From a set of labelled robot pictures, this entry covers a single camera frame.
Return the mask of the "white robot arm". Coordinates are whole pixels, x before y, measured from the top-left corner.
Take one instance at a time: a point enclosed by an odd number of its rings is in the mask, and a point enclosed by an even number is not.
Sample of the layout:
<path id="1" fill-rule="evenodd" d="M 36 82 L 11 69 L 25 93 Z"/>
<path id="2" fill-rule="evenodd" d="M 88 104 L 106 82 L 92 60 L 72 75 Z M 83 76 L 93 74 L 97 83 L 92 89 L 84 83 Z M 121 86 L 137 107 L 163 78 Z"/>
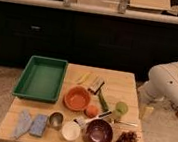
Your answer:
<path id="1" fill-rule="evenodd" d="M 178 107 L 178 61 L 155 65 L 148 75 L 148 81 L 138 88 L 140 102 L 147 104 L 168 98 Z"/>

